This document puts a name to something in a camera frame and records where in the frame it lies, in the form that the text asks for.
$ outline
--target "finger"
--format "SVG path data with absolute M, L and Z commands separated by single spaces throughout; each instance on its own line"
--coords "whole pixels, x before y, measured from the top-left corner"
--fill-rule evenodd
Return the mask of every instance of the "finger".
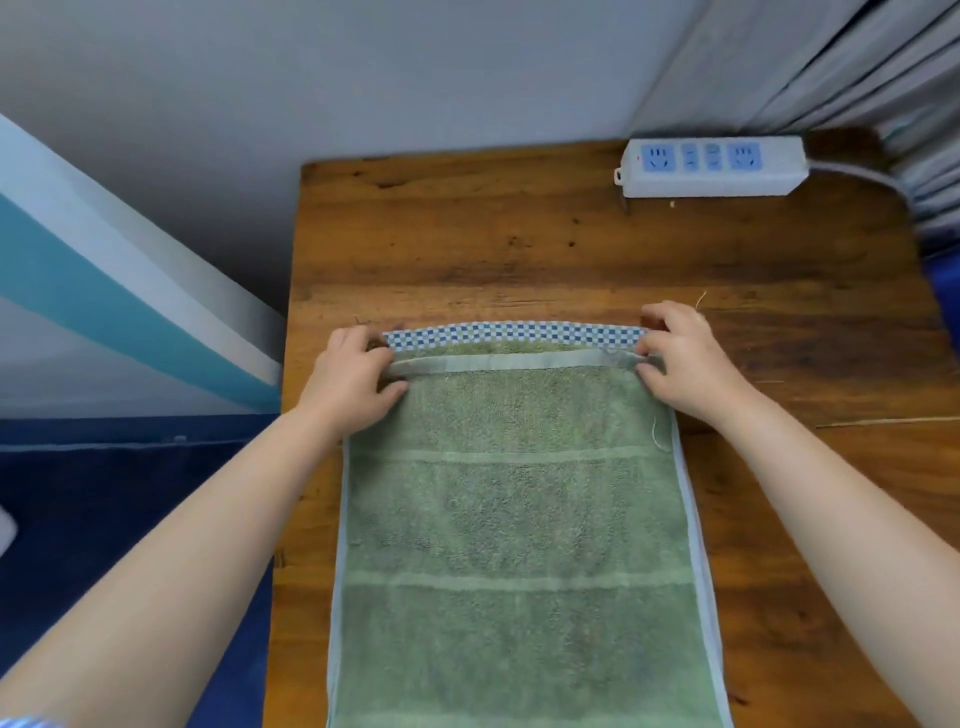
M 647 389 L 653 392 L 654 397 L 662 400 L 666 394 L 667 380 L 666 375 L 653 364 L 637 364 L 636 373 L 640 380 L 647 385 Z
M 383 402 L 385 409 L 390 409 L 393 407 L 401 397 L 403 393 L 410 388 L 410 384 L 405 381 L 395 381 L 388 384 L 383 388 L 383 391 L 376 396 L 376 398 Z
M 668 331 L 683 333 L 690 330 L 696 320 L 697 312 L 691 306 L 673 301 L 663 303 L 648 303 L 640 309 L 644 318 L 654 322 L 654 328 L 666 326 Z
M 347 337 L 344 339 L 344 346 L 350 347 L 356 352 L 365 352 L 367 345 L 376 338 L 376 334 L 366 324 L 358 324 L 355 327 L 347 329 Z
M 344 345 L 344 339 L 346 337 L 347 330 L 345 328 L 335 328 L 326 342 L 326 347 L 328 349 L 340 349 L 340 347 Z
M 394 350 L 390 347 L 377 347 L 367 352 L 367 356 L 376 362 L 377 370 L 383 372 L 394 362 Z
M 669 344 L 673 334 L 669 331 L 647 331 L 636 340 L 634 351 L 640 356 L 649 356 L 652 353 L 663 354 L 663 349 Z

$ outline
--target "wooden table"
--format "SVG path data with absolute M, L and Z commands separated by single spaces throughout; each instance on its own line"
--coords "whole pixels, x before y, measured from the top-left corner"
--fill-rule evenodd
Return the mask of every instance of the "wooden table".
M 861 133 L 808 140 L 867 163 Z M 885 188 L 816 176 L 786 198 L 632 201 L 623 142 L 331 161 L 303 168 L 283 386 L 292 406 L 334 328 L 484 320 L 636 324 L 700 310 L 747 376 L 960 546 L 960 380 Z M 715 433 L 684 447 L 739 728 L 914 725 L 857 650 L 756 483 Z M 264 724 L 321 726 L 341 456 L 276 553 Z

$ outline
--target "green towel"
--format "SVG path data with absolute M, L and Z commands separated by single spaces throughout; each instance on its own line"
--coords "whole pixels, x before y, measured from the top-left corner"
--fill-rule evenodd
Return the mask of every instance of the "green towel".
M 330 728 L 732 725 L 673 413 L 548 348 L 417 352 L 350 438 Z

